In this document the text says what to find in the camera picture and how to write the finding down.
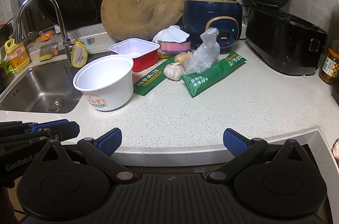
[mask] sink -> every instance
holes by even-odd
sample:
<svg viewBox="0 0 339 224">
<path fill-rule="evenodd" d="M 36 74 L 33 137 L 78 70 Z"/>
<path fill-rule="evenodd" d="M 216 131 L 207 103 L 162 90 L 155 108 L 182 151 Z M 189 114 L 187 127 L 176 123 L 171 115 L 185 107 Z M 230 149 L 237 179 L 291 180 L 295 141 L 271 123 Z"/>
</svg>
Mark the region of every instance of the sink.
<svg viewBox="0 0 339 224">
<path fill-rule="evenodd" d="M 107 55 L 111 52 L 89 55 L 88 62 Z M 79 68 L 70 66 L 68 60 L 32 67 L 0 100 L 0 110 L 68 113 L 82 96 L 73 86 L 78 71 Z"/>
</svg>

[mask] chrome faucet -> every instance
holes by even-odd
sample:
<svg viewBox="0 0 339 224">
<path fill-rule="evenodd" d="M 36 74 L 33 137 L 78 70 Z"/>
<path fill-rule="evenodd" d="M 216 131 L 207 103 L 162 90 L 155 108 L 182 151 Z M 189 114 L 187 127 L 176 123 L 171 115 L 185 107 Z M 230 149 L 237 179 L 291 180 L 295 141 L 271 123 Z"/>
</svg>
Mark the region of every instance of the chrome faucet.
<svg viewBox="0 0 339 224">
<path fill-rule="evenodd" d="M 22 37 L 22 34 L 21 34 L 21 16 L 22 16 L 23 10 L 32 1 L 34 1 L 34 0 L 25 0 L 23 2 L 23 4 L 21 5 L 19 11 L 18 11 L 17 23 L 16 23 L 16 26 L 15 26 L 15 34 L 14 34 L 14 43 L 15 44 L 20 44 L 22 42 L 22 39 L 21 39 L 21 37 Z M 61 30 L 62 39 L 63 39 L 62 44 L 65 48 L 67 59 L 69 60 L 70 63 L 72 63 L 71 53 L 72 53 L 73 45 L 71 43 L 71 40 L 68 38 L 67 30 L 66 30 L 66 27 L 63 23 L 62 16 L 61 16 L 61 13 L 60 13 L 59 5 L 56 2 L 56 0 L 48 0 L 48 1 L 51 2 L 54 6 L 55 13 L 57 15 L 58 24 L 59 24 L 59 27 L 60 27 L 60 30 Z"/>
</svg>

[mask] metal screw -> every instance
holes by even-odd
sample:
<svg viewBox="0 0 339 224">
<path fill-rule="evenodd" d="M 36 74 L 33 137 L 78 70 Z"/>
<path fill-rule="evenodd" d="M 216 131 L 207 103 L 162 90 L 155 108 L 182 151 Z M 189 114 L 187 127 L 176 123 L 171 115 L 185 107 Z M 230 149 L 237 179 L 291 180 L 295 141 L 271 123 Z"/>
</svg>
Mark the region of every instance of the metal screw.
<svg viewBox="0 0 339 224">
<path fill-rule="evenodd" d="M 121 171 L 117 174 L 117 178 L 120 180 L 130 180 L 134 177 L 130 171 Z"/>
<path fill-rule="evenodd" d="M 226 173 L 223 173 L 222 171 L 213 171 L 210 174 L 210 177 L 214 180 L 224 180 L 227 177 L 227 175 Z"/>
</svg>

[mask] yellow mesh scrubber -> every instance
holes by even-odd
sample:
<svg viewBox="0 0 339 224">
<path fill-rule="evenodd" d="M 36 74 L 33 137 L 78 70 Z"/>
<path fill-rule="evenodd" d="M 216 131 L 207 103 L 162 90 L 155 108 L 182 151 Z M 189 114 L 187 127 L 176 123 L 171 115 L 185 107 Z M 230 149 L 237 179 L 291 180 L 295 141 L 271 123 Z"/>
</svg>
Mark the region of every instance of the yellow mesh scrubber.
<svg viewBox="0 0 339 224">
<path fill-rule="evenodd" d="M 75 44 L 72 49 L 72 65 L 76 68 L 83 67 L 87 62 L 88 52 L 86 46 L 80 42 L 75 34 Z"/>
</svg>

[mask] yellow dish soap bottle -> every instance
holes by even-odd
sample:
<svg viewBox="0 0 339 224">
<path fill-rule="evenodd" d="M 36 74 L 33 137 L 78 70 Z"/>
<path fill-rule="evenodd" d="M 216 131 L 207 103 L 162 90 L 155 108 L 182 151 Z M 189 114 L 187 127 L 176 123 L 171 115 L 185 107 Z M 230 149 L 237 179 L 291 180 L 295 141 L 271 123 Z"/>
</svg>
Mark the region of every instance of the yellow dish soap bottle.
<svg viewBox="0 0 339 224">
<path fill-rule="evenodd" d="M 15 44 L 14 38 L 11 38 L 5 43 L 5 51 L 9 57 L 13 71 L 16 74 L 24 70 L 30 62 L 24 43 Z"/>
</svg>

